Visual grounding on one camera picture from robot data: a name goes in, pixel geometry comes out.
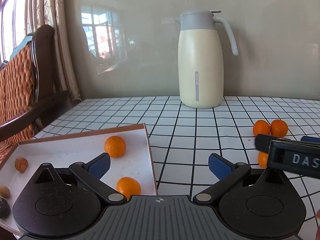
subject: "crosshair mark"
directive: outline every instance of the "crosshair mark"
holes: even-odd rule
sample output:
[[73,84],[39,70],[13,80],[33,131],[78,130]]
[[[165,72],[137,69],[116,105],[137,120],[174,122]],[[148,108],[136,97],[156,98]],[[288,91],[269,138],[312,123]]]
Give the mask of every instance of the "crosshair mark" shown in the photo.
[[157,201],[158,203],[162,203],[162,202],[165,201],[165,200],[164,200],[163,198],[157,198],[156,201]]

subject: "orange wicker cushion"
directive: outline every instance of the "orange wicker cushion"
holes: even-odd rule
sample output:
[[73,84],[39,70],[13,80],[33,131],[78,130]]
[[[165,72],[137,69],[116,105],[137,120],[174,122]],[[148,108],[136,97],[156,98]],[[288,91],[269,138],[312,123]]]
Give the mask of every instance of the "orange wicker cushion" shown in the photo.
[[5,72],[6,68],[0,71],[0,124],[7,120],[5,114]]
[[0,142],[0,162],[6,157],[12,146],[6,142]]
[[[5,111],[7,120],[14,118],[25,110],[33,100],[34,70],[31,59],[31,45],[27,44],[6,65],[5,76]],[[33,137],[33,125],[6,140],[10,145]]]

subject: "cream thermos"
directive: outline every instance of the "cream thermos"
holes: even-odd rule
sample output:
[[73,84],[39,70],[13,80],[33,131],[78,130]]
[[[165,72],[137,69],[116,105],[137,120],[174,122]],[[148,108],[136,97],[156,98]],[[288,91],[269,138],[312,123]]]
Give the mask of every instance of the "cream thermos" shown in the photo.
[[194,108],[210,108],[223,99],[223,56],[215,23],[225,27],[233,55],[236,40],[228,22],[215,17],[221,11],[184,11],[180,18],[178,72],[181,101]]

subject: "wooden chair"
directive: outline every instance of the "wooden chair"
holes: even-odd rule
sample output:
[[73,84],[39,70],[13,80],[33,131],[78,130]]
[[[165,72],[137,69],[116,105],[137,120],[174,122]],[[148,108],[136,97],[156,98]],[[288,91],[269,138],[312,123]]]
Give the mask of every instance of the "wooden chair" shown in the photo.
[[54,93],[53,36],[54,29],[42,25],[13,50],[7,64],[2,64],[0,165],[15,143],[29,140],[38,132],[36,120],[45,118],[46,112],[68,98],[67,91]]

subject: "blue gripper pad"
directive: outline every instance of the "blue gripper pad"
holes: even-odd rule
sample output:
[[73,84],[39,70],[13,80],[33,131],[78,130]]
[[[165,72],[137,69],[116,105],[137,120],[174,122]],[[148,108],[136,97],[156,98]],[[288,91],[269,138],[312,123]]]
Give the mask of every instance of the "blue gripper pad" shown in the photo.
[[103,157],[100,157],[99,160],[93,162],[91,165],[89,164],[87,171],[91,175],[93,175],[95,178],[101,179],[109,169],[110,169],[110,156],[106,154]]
[[220,180],[224,179],[232,172],[232,168],[228,164],[218,159],[213,154],[209,156],[208,165],[210,171]]
[[310,136],[302,136],[302,137],[301,137],[301,141],[302,141],[302,142],[316,142],[316,143],[320,143],[320,138],[310,137]]

